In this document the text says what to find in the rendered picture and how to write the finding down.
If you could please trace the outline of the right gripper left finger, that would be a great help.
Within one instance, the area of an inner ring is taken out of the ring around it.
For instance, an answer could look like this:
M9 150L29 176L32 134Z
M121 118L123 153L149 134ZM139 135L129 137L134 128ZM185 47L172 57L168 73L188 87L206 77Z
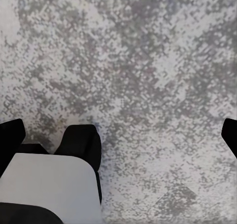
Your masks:
M0 124L0 178L26 137L22 119Z

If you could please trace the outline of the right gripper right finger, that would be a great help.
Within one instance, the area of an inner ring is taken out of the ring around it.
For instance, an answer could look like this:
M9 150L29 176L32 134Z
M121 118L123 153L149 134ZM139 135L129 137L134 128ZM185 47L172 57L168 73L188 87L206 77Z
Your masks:
M237 120L225 119L221 135L237 158Z

